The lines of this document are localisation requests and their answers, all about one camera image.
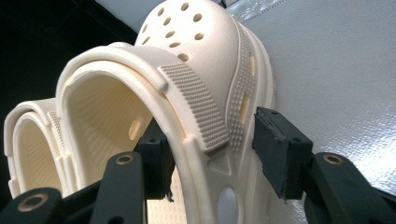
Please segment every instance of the gray fabric background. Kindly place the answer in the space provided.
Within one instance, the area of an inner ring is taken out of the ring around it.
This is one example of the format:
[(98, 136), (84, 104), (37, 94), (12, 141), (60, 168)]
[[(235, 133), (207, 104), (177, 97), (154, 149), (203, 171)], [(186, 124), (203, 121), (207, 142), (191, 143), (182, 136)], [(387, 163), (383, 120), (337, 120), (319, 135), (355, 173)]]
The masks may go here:
[[(270, 55), (276, 109), (314, 152), (346, 156), (374, 187), (396, 194), (396, 1), (264, 3), (245, 18), (251, 8), (229, 11)], [(272, 223), (306, 222), (302, 202), (274, 195), (270, 204)]]

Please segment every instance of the dark background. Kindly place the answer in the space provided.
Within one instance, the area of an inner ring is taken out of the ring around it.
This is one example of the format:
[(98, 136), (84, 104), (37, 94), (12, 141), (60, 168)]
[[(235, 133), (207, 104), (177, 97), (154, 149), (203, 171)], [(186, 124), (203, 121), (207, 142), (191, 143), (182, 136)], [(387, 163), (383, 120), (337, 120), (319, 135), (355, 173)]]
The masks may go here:
[(93, 0), (0, 1), (0, 210), (11, 200), (4, 120), (18, 103), (55, 96), (66, 63), (81, 52), (136, 33)]

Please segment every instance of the black mount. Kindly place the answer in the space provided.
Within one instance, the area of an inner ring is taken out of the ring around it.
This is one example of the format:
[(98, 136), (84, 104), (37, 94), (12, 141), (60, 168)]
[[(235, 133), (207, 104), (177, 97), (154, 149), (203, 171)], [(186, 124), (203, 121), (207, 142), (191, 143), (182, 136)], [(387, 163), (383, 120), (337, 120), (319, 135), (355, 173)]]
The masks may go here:
[[(313, 143), (280, 113), (258, 107), (253, 148), (276, 195), (301, 200), (312, 223), (396, 223), (396, 197), (374, 189), (347, 158), (312, 153)], [(57, 189), (29, 190), (0, 214), (0, 223), (147, 223), (147, 199), (172, 202), (175, 162), (153, 120), (134, 152), (107, 162), (103, 179), (64, 199)]]

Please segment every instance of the white plastic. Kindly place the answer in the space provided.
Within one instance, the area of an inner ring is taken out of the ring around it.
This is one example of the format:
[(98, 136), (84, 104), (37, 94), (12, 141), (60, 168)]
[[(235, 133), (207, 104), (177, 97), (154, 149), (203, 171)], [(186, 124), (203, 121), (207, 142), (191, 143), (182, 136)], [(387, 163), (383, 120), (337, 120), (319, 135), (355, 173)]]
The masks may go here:
[(251, 149), (257, 106), (273, 107), (262, 43), (210, 1), (153, 9), (136, 46), (114, 43), (71, 60), (56, 91), (68, 193), (133, 150), (151, 119), (177, 164), (174, 203), (148, 202), (150, 223), (265, 221), (267, 183)]
[(63, 140), (54, 99), (17, 105), (6, 118), (4, 134), (13, 197), (41, 187), (68, 194), (63, 166), (67, 158), (61, 156)]

